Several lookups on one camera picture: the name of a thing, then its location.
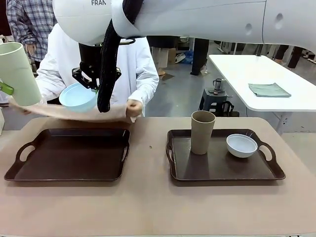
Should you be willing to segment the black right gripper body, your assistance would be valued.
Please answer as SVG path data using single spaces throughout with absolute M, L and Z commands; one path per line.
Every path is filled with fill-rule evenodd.
M 79 43 L 80 64 L 72 69 L 72 77 L 81 85 L 97 85 L 101 71 L 101 46 Z

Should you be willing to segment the person's left hand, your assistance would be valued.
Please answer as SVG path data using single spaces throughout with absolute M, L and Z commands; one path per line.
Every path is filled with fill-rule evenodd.
M 138 117 L 142 114 L 143 104 L 137 100 L 128 100 L 126 103 L 126 116 Z

